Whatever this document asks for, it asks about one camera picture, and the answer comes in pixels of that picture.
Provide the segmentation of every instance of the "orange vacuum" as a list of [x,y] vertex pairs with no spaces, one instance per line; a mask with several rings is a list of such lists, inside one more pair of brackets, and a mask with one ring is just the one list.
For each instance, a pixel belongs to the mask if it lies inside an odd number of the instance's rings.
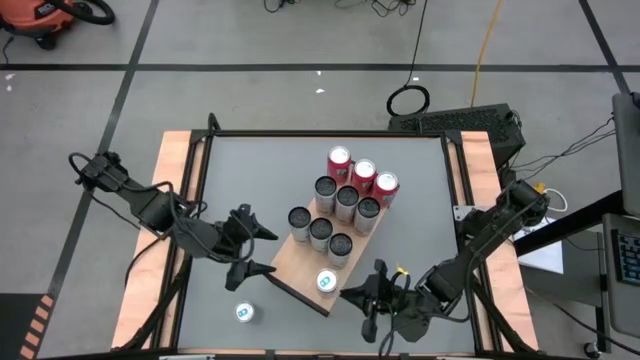
[[33,38],[42,49],[53,50],[56,35],[68,29],[74,19],[96,25],[113,23],[115,15],[107,3],[87,2],[100,8],[104,16],[93,15],[91,6],[73,0],[0,0],[0,28],[13,35]]

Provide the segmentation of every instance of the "can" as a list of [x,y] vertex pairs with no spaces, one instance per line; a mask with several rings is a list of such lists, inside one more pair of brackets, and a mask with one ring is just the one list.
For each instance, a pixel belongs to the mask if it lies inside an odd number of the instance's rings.
[[331,221],[325,218],[317,218],[313,220],[309,226],[311,246],[313,246],[316,251],[327,252],[331,233],[333,233],[333,225],[331,224]]
[[331,269],[322,269],[316,277],[316,286],[322,295],[332,296],[338,287],[338,274]]
[[351,224],[358,204],[358,190],[353,186],[343,186],[336,195],[336,218],[338,221]]
[[322,176],[316,180],[316,211],[322,215],[333,214],[336,205],[338,185],[331,176]]
[[378,200],[367,197],[358,203],[353,217],[353,227],[362,235],[369,235],[380,215]]
[[360,159],[353,166],[351,185],[361,196],[368,195],[376,178],[376,165],[369,159]]
[[391,202],[396,197],[399,188],[400,184],[398,183],[398,177],[396,174],[389,171],[383,171],[376,177],[371,196],[378,200],[380,206],[387,207],[391,205]]
[[339,185],[349,180],[349,166],[351,153],[344,146],[334,146],[327,156],[327,175],[331,176]]
[[251,321],[251,319],[253,319],[255,312],[256,310],[250,302],[243,301],[240,304],[236,305],[236,320],[242,323],[247,323]]
[[335,234],[329,240],[329,263],[342,268],[349,262],[353,241],[347,234]]
[[302,206],[295,207],[289,211],[289,227],[293,240],[300,243],[309,242],[309,224],[311,224],[311,213]]

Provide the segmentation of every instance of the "concrete floor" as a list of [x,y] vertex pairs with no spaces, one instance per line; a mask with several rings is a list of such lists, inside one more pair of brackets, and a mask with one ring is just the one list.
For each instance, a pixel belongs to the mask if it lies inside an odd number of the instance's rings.
[[[95,204],[80,221],[77,209],[88,202],[73,184],[69,152],[110,145],[144,183],[162,133],[203,128],[210,111],[228,129],[384,129],[386,99],[407,71],[383,65],[365,71],[362,64],[409,64],[421,12],[420,5],[404,17],[382,19],[368,6],[340,10],[330,0],[303,0],[277,14],[266,13],[259,0],[108,2],[118,16],[114,25],[78,22],[52,52],[16,38],[7,50],[12,65],[0,71],[0,200],[10,204],[0,216],[0,292],[56,292],[40,357],[109,349],[136,239],[133,229]],[[416,62],[474,64],[494,5],[429,1]],[[588,5],[621,67],[603,55],[578,0],[504,2],[484,60],[504,67],[481,74],[476,105],[507,102],[519,111],[528,144],[518,163],[559,153],[604,123],[611,96],[620,91],[614,73],[640,89],[640,2]],[[0,33],[0,44],[7,38]],[[254,66],[224,66],[233,64]],[[286,64],[306,66],[287,71]],[[327,64],[355,65],[332,71]],[[567,68],[556,65],[576,66],[561,72]],[[430,111],[469,106],[473,72],[414,77],[431,92]],[[411,111],[419,101],[403,95],[396,111]],[[619,189],[617,166],[610,138],[557,161],[532,182],[564,193],[571,212]],[[97,196],[126,213],[118,199]],[[69,235],[74,218],[83,224],[77,237]],[[63,248],[73,256],[64,282],[53,283],[64,286],[50,288]],[[550,306],[529,301],[541,348],[582,356],[581,344],[593,336]],[[592,309],[564,305],[593,323]],[[640,348],[637,339],[616,337]],[[605,356],[631,358],[617,348]]]

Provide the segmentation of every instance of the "blue label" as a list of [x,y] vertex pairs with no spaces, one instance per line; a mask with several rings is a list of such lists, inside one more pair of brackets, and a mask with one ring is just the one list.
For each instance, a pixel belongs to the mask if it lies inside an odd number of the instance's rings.
[[322,278],[322,280],[320,280],[320,286],[326,287],[327,285],[329,285],[330,282],[331,282],[331,279],[329,279],[328,276],[325,276],[324,278]]

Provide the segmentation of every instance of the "white paper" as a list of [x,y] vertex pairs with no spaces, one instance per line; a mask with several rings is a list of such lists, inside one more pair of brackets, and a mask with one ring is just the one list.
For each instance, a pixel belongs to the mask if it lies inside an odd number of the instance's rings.
[[[546,225],[554,222],[554,219],[545,217],[540,224],[528,228],[523,228],[513,235],[515,241],[528,235]],[[530,266],[540,270],[551,271],[564,274],[564,264],[562,262],[562,243],[560,241],[545,246],[527,255],[520,256],[518,262],[525,266]]]

